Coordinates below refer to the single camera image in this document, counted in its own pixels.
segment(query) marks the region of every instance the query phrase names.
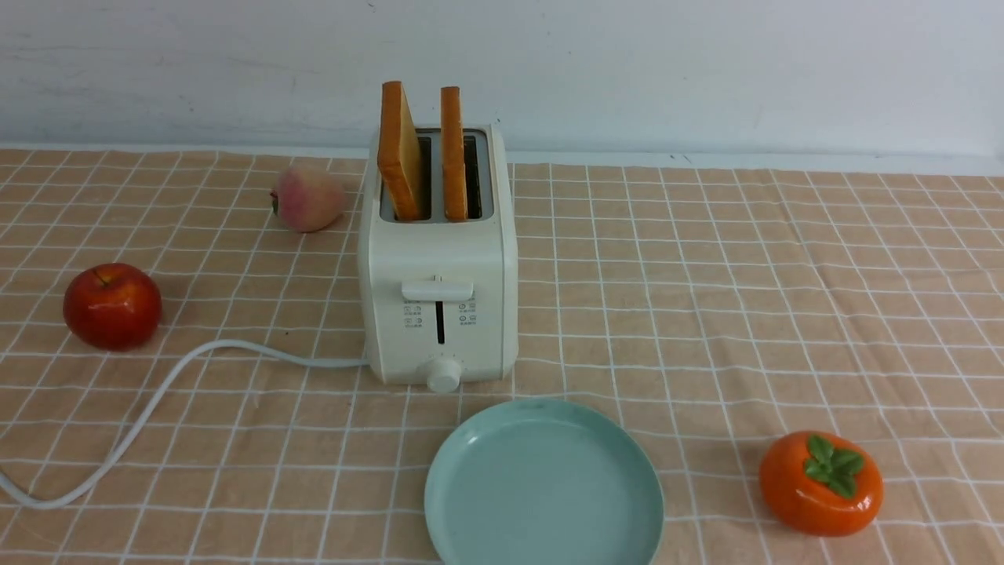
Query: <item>power cord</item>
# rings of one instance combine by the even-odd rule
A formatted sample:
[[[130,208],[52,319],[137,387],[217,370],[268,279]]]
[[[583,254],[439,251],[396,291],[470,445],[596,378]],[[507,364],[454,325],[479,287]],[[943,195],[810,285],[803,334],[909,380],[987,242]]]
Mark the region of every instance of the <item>power cord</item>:
[[[52,510],[61,508],[75,501],[80,497],[80,495],[83,495],[92,489],[94,485],[96,485],[97,482],[100,481],[101,478],[108,473],[108,471],[111,471],[111,468],[114,467],[116,463],[118,463],[118,460],[121,459],[122,455],[129,450],[130,446],[136,440],[136,437],[140,435],[140,432],[143,430],[143,427],[146,426],[147,420],[150,419],[150,415],[157,408],[157,405],[161,402],[161,399],[168,391],[168,388],[171,387],[171,384],[174,383],[175,379],[178,378],[178,375],[181,374],[182,369],[184,369],[186,365],[199,355],[206,353],[207,351],[225,347],[246,349],[274,359],[289,361],[290,363],[294,363],[296,365],[312,367],[315,369],[343,369],[348,367],[364,367],[368,365],[368,362],[364,359],[307,359],[305,357],[297,357],[277,349],[272,349],[270,347],[265,347],[263,345],[258,345],[244,340],[216,340],[202,344],[178,361],[178,364],[176,364],[175,368],[171,370],[168,377],[164,379],[164,383],[162,383],[160,388],[157,389],[157,392],[150,399],[150,402],[147,403],[147,407],[143,410],[143,413],[140,414],[140,417],[133,425],[133,428],[129,431],[129,434],[126,435],[126,438],[122,439],[122,441],[118,443],[118,446],[115,447],[111,454],[108,455],[108,458],[104,460],[101,467],[97,468],[97,471],[95,471],[83,483],[80,483],[79,487],[73,489],[58,499],[42,501],[35,499],[24,491],[18,489],[17,485],[14,485],[13,481],[11,481],[3,472],[0,472],[0,489],[21,505],[36,510]]]

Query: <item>persimmon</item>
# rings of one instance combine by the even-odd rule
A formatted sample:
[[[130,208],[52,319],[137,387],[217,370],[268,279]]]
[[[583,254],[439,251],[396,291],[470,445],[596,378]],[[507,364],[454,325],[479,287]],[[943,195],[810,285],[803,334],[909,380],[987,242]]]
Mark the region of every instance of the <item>persimmon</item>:
[[[760,492],[782,524],[820,537],[864,529],[885,499],[882,473],[867,453],[812,431],[789,434],[770,446],[760,463]]]

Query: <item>mint green plate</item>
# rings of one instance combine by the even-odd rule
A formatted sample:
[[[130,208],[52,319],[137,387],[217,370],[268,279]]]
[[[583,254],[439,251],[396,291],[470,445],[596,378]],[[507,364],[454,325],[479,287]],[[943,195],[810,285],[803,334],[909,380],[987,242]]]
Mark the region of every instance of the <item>mint green plate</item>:
[[[429,470],[425,507],[446,565],[650,565],[663,536],[645,452],[562,400],[505,402],[461,425]]]

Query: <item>white toaster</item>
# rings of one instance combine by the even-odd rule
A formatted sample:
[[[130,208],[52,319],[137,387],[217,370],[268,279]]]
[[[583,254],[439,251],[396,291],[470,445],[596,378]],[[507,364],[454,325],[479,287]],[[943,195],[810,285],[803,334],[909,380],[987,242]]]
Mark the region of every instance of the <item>white toaster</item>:
[[[359,296],[370,369],[387,384],[505,378],[518,353],[518,253],[501,133],[464,127],[468,219],[444,212],[440,127],[417,126],[431,190],[427,220],[395,219],[373,136],[361,185]]]

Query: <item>toaster knob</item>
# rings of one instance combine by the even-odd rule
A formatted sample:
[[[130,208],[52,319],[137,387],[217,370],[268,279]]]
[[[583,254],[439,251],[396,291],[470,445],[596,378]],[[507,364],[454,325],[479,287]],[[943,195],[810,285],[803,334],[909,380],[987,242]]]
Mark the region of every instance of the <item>toaster knob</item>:
[[[460,386],[461,368],[455,359],[437,357],[426,363],[425,373],[426,384],[433,392],[453,392]]]

